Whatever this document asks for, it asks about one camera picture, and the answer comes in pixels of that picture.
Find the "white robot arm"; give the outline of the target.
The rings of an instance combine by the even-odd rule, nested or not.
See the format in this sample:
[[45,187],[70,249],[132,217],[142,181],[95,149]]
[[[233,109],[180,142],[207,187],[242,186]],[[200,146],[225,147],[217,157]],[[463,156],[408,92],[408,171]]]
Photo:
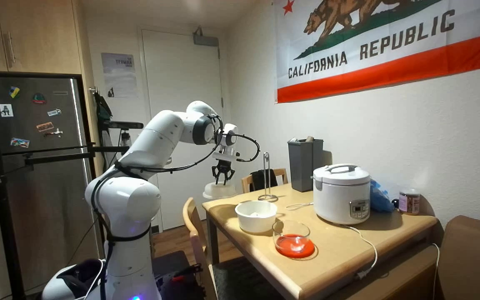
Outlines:
[[42,300],[162,300],[152,269],[150,227],[160,211],[160,191],[150,177],[168,169],[180,142],[232,144],[235,127],[223,124],[205,102],[185,112],[162,111],[132,147],[85,189],[90,209],[107,231],[105,257],[58,271],[42,291]]

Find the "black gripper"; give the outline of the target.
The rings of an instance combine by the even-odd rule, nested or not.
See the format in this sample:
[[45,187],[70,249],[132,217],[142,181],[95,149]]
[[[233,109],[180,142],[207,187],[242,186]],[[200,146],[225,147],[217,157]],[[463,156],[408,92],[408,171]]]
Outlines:
[[235,171],[232,169],[232,164],[228,161],[220,161],[213,169],[213,184],[218,186],[220,179],[227,181],[227,184],[232,182]]

